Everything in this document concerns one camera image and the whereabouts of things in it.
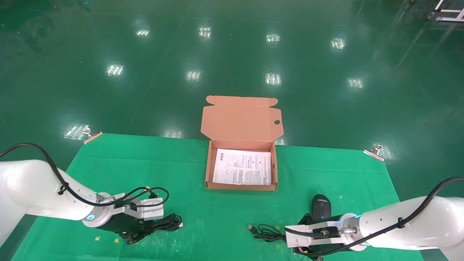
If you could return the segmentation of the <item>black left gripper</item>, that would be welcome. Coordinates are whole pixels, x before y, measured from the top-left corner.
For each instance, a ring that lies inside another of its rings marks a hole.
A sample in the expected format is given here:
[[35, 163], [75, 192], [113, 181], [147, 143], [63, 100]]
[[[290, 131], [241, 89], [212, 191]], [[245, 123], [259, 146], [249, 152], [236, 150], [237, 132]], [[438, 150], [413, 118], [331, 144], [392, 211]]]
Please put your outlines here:
[[116, 214], [103, 225], [103, 230], [119, 235], [134, 236], [141, 232], [143, 225], [143, 220], [127, 214]]

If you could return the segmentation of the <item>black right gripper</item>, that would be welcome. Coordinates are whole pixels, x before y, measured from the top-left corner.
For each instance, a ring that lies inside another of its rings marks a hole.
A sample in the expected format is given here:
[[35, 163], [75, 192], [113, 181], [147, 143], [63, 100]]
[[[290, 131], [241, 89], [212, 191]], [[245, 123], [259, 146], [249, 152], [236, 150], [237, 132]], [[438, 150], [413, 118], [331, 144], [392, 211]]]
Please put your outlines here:
[[305, 214], [297, 225], [301, 228], [309, 227], [306, 232], [314, 233], [315, 238], [293, 235], [295, 236], [293, 243], [298, 244], [298, 246], [293, 247], [293, 254], [305, 256], [312, 261], [323, 261], [322, 253], [335, 251], [348, 245], [346, 234], [340, 233], [347, 218], [348, 214], [332, 217]]

